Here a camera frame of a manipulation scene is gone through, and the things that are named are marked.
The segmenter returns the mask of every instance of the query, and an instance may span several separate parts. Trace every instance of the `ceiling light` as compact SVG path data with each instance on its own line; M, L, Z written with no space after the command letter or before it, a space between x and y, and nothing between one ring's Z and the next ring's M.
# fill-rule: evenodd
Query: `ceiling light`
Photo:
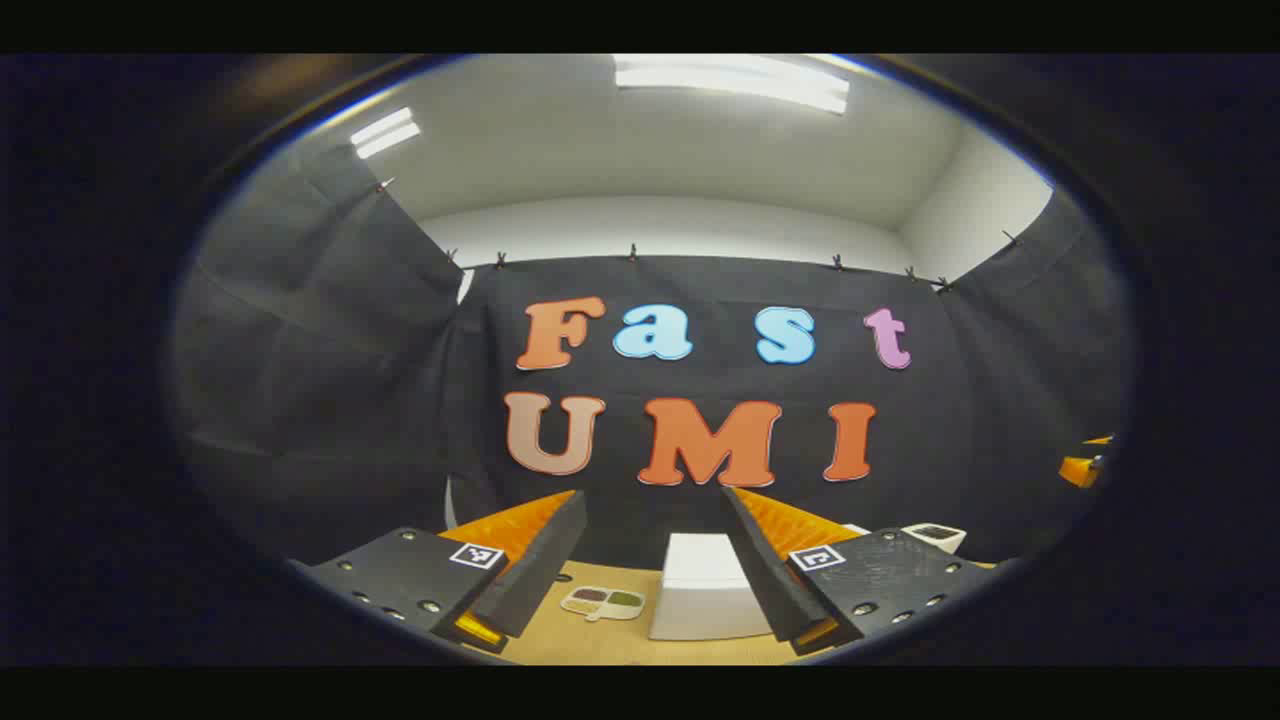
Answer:
M383 150L387 150L392 145L404 142L406 140L421 132L422 131L421 128L417 127L417 123L410 123L407 126L396 128L384 136L380 136L378 140L374 140L372 142L356 147L356 155L358 155L361 160L366 160L375 152L381 152Z
M687 87L759 95L844 114L849 82L759 55L614 55L621 87Z
M387 115L385 118L378 120L376 123L374 123L374 124L366 127L365 129L357 132L356 135L351 136L351 143L352 145L360 145L361 142L364 142L364 141L374 137L375 135L378 135L378 133L380 133L383 131L388 131L388 129L390 129L390 128L393 128L393 127L403 123L404 120L410 119L410 117L412 117L412 113L410 111L410 109L408 108L401 108L399 110L396 110L390 115Z

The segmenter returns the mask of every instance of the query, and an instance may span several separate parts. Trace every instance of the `orange letter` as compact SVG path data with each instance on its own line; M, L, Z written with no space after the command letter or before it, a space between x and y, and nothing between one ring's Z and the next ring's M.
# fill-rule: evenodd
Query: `orange letter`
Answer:
M595 397L566 397L561 407L568 413L568 445L561 455L548 455L538 445L543 410L552 401L534 392L508 392L507 450L525 468L548 475L572 475L591 459L591 433L604 402Z
M584 313L591 318L604 315L604 301L599 297L580 297L559 302L539 302L525 309L529 322L529 346L525 354L516 357L516 368L521 370L550 370L568 365L570 355L561 350L559 341L564 338L570 347L577 347L586 340L586 318L564 315Z
M666 397L644 406L653 415L653 457L636 477L646 486L678 486L685 475L676 469L676 452L698 484L705 484L732 455L721 473L722 486L762 488L773 484L769 471L769 441L782 409L772 402L741 402L714 436L707 420L689 400Z
M833 483L865 478L872 471L867 464L867 425L876 409L863 402L841 402L827 414L836 419L836 452L822 477Z

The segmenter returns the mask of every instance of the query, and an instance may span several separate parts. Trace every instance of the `white ceiling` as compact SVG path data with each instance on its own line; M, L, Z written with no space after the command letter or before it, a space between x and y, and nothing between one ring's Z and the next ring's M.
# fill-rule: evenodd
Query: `white ceiling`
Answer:
M735 200L897 229L947 168L963 120L890 81L850 79L845 115L689 90L614 87L609 55L476 55L329 123L311 151L412 109L422 135L367 161L417 220L539 200Z

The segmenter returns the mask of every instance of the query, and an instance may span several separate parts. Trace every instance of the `pink letter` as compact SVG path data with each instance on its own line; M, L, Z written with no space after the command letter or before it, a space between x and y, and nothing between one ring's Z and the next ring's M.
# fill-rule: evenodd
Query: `pink letter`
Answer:
M911 364L911 354L897 347L897 333L906 332L906 325L893 319L888 307L881 307L863 318L863 324L874 331L876 354L881 363L891 370L901 370Z

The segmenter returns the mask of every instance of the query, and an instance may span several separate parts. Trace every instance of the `white wall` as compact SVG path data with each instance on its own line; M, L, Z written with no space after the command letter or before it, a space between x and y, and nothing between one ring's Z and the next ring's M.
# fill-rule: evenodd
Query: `white wall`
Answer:
M581 197L458 213L421 223L463 268L593 255L712 255L829 264L901 274L896 233L813 213L692 197Z
M951 164L900 228L915 274L952 281L1009 245L1048 204L1052 188L1015 152L966 127Z

